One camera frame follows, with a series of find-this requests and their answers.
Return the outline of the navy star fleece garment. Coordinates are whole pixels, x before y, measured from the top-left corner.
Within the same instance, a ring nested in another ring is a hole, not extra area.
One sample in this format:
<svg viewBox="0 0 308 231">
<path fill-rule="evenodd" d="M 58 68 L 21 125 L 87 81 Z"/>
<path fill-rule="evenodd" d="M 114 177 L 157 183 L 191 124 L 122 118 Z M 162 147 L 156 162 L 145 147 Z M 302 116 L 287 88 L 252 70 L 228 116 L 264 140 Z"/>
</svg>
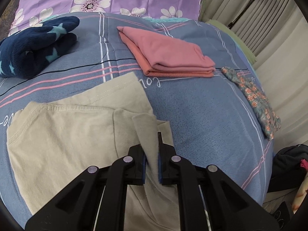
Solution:
<svg viewBox="0 0 308 231">
<path fill-rule="evenodd" d="M 30 79 L 68 53 L 77 42 L 75 16 L 47 20 L 1 40 L 1 77 Z"/>
</svg>

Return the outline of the white pleated curtain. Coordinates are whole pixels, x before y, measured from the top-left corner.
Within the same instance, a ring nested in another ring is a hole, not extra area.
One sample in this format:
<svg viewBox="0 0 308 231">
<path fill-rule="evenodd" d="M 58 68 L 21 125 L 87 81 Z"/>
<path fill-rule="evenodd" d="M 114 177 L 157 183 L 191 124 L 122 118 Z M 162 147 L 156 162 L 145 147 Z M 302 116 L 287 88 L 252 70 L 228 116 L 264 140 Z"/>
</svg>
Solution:
<svg viewBox="0 0 308 231">
<path fill-rule="evenodd" d="M 250 0 L 203 0 L 200 20 L 233 21 Z M 307 143 L 307 21 L 294 0 L 255 0 L 232 31 L 256 56 L 253 68 L 280 116 L 274 149 Z"/>
</svg>

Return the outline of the floral patterned small garment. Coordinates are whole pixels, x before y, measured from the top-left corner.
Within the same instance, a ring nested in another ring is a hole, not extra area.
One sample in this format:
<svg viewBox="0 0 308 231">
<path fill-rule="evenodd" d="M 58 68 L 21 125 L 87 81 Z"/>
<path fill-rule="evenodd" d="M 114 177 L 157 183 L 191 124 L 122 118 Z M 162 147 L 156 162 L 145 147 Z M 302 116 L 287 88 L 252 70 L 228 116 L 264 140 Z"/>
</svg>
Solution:
<svg viewBox="0 0 308 231">
<path fill-rule="evenodd" d="M 221 72 L 224 76 L 237 85 L 245 95 L 252 107 L 265 137 L 274 139 L 274 134 L 281 128 L 281 120 L 274 112 L 269 100 L 262 89 L 260 89 L 251 78 L 244 77 L 230 67 L 223 67 Z"/>
</svg>

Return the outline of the dark clothes pile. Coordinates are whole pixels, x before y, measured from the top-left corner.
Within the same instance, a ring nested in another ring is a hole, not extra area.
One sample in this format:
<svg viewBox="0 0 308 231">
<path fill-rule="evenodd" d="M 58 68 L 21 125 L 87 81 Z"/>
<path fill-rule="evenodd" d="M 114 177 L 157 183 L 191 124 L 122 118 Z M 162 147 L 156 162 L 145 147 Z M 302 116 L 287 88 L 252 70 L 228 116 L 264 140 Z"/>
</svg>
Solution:
<svg viewBox="0 0 308 231">
<path fill-rule="evenodd" d="M 298 188 L 306 174 L 307 145 L 283 148 L 274 156 L 268 192 Z"/>
</svg>

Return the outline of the beige long sleeve shirt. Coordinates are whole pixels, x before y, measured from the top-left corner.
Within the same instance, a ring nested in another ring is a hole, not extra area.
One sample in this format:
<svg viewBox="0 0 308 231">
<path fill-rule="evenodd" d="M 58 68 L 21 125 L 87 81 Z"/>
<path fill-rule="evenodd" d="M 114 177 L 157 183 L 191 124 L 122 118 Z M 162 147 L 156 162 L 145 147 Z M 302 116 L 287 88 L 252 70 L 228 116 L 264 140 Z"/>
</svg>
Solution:
<svg viewBox="0 0 308 231">
<path fill-rule="evenodd" d="M 134 73 L 51 103 L 29 103 L 7 130 L 7 148 L 21 196 L 32 214 L 86 168 L 106 167 L 140 144 L 143 186 L 128 188 L 125 230 L 179 230 L 177 188 L 159 183 L 159 139 L 172 145 Z"/>
</svg>

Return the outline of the yellow plush toy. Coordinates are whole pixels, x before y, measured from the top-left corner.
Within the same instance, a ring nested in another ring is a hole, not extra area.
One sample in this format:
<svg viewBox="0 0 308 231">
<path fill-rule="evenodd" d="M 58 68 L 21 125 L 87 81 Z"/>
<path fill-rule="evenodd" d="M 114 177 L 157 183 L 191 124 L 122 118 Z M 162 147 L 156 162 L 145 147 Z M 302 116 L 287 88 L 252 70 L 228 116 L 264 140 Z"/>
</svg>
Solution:
<svg viewBox="0 0 308 231">
<path fill-rule="evenodd" d="M 305 196 L 307 195 L 307 189 L 308 189 L 308 178 L 305 178 L 303 183 L 300 185 L 300 188 L 298 189 L 295 198 L 293 200 L 293 203 L 291 205 L 294 214 L 299 209 L 301 203 L 303 202 Z"/>
</svg>

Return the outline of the blue plaid bed sheet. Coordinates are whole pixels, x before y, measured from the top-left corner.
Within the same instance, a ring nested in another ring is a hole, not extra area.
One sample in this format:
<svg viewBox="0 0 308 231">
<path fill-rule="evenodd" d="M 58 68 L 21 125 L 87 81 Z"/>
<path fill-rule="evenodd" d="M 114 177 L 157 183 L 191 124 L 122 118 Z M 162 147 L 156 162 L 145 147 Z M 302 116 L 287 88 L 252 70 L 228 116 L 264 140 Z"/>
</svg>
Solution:
<svg viewBox="0 0 308 231">
<path fill-rule="evenodd" d="M 6 130 L 15 112 L 29 102 L 47 103 L 91 89 L 134 72 L 154 114 L 169 121 L 176 152 L 193 164 L 217 165 L 256 202 L 263 203 L 273 144 L 269 142 L 238 87 L 221 72 L 235 69 L 254 83 L 258 79 L 242 51 L 224 32 L 195 20 L 159 21 L 110 13 L 76 13 L 77 43 L 42 74 L 31 79 L 1 79 L 1 199 L 24 226 L 31 213 L 21 197 L 9 161 Z M 212 78 L 150 78 L 118 34 L 118 26 L 153 31 L 200 46 L 216 64 Z"/>
</svg>

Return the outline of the folded pink garment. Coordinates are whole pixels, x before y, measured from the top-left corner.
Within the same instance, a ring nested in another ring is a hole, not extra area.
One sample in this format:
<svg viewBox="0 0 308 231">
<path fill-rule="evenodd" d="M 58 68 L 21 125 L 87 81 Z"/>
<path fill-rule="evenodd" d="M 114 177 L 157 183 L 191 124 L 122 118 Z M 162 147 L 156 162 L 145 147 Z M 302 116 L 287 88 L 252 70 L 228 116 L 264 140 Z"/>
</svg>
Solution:
<svg viewBox="0 0 308 231">
<path fill-rule="evenodd" d="M 148 77 L 211 78 L 215 62 L 201 48 L 177 38 L 132 27 L 117 27 L 122 42 Z"/>
</svg>

